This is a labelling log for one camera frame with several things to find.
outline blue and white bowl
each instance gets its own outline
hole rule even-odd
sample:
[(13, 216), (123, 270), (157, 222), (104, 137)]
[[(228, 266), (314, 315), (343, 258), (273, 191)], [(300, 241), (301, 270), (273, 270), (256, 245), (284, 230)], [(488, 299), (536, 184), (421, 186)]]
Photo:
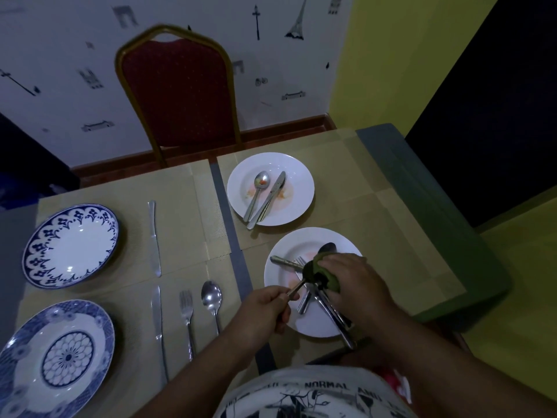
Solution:
[(23, 273), (38, 288), (67, 288), (100, 269), (117, 240), (118, 220), (111, 210), (97, 204), (74, 205), (34, 232), (23, 252)]
[(75, 415), (101, 385), (113, 353), (113, 323), (94, 302), (43, 309), (0, 353), (0, 418)]

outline white wallpaper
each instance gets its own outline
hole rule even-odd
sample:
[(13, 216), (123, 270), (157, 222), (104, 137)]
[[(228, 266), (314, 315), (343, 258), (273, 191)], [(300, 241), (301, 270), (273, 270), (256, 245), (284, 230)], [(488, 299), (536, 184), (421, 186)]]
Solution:
[[(352, 0), (306, 0), (303, 39), (286, 37), (299, 36), (303, 3), (0, 0), (0, 112), (70, 167), (149, 150), (114, 57), (135, 35), (169, 23), (190, 26), (243, 62), (234, 77), (241, 130), (324, 114)], [(294, 93), (304, 96), (285, 96)], [(101, 122), (114, 125), (83, 130)]]

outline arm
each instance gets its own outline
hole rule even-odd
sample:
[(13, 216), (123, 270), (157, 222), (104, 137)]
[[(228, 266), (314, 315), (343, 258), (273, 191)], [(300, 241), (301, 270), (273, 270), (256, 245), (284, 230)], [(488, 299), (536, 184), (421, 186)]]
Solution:
[(400, 310), (385, 282), (352, 254), (320, 263), (340, 283), (331, 302), (451, 416), (557, 416), (557, 403), (438, 337)]
[(273, 332), (284, 332), (290, 318), (288, 291), (271, 286), (249, 294), (220, 336), (134, 418), (212, 416), (234, 376), (249, 365)]

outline eiffel tower print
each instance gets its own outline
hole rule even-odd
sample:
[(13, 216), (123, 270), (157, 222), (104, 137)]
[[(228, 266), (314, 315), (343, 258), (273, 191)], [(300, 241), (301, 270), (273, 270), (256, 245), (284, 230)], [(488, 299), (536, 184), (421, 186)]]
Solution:
[(298, 15), (298, 18), (296, 19), (296, 23), (294, 23), (294, 26), (292, 26), (290, 28), (289, 33), (284, 35), (285, 38), (303, 39), (302, 20), (303, 20), (303, 10), (304, 10), (304, 8), (306, 8), (306, 1), (307, 0), (303, 0), (302, 10), (300, 10), (300, 14)]

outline white t-shirt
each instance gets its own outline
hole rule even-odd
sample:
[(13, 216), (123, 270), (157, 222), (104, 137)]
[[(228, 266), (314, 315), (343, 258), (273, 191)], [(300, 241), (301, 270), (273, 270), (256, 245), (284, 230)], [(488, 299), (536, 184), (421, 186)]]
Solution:
[(305, 365), (268, 372), (227, 393), (215, 418), (416, 418), (376, 374)]

